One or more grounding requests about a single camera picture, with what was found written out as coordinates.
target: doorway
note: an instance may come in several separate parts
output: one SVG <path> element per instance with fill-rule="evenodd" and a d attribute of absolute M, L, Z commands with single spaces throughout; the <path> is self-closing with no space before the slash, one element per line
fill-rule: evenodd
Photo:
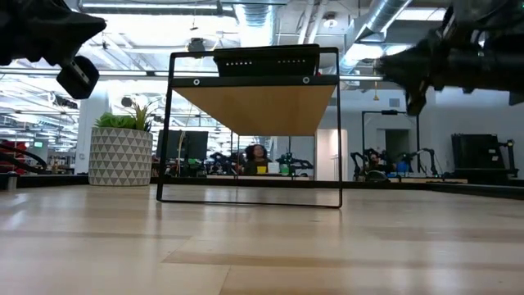
<path fill-rule="evenodd" d="M 393 161 L 397 162 L 401 153 L 411 152 L 408 129 L 385 129 L 385 137 L 386 150 Z"/>
<path fill-rule="evenodd" d="M 318 129 L 316 136 L 316 180 L 338 180 L 338 132 L 336 129 Z M 341 130 L 342 180 L 347 180 L 347 130 Z"/>

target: green plant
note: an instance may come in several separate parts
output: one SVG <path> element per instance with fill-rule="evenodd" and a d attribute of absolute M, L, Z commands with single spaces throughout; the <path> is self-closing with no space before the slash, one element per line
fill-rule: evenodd
<path fill-rule="evenodd" d="M 106 112 L 97 119 L 95 127 L 136 129 L 149 132 L 151 131 L 151 120 L 147 118 L 153 112 L 151 110 L 152 103 L 150 102 L 145 107 L 140 107 L 136 102 L 133 102 L 133 112 L 130 111 L 129 116 L 117 116 Z"/>
<path fill-rule="evenodd" d="M 150 111 L 150 106 L 153 104 L 153 102 L 149 102 L 146 106 L 140 107 L 137 102 L 133 101 L 133 110 L 134 113 L 132 113 L 133 118 L 136 121 L 135 128 L 138 130 L 144 130 L 149 132 L 151 130 L 151 121 L 147 120 L 147 117 L 153 112 Z"/>

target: white column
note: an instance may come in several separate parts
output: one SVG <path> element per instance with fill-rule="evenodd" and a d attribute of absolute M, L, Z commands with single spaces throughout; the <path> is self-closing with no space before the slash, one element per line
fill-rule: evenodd
<path fill-rule="evenodd" d="M 76 144 L 75 173 L 88 173 L 91 129 L 96 120 L 111 111 L 107 84 L 98 82 L 89 99 L 80 103 L 79 137 Z"/>

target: triangle pattern planter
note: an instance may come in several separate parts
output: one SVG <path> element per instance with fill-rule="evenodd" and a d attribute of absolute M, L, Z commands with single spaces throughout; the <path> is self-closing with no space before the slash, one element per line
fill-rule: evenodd
<path fill-rule="evenodd" d="M 93 128 L 89 183 L 141 186 L 151 182 L 153 134 L 135 129 Z"/>

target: woman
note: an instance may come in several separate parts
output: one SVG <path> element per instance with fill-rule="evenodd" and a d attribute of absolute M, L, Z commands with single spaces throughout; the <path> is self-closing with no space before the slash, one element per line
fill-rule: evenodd
<path fill-rule="evenodd" d="M 268 171 L 268 163 L 271 162 L 268 159 L 268 151 L 264 146 L 255 144 L 246 147 L 246 158 L 247 163 L 244 165 L 244 175 L 257 175 L 259 173 L 259 167 L 264 167 L 265 173 Z"/>

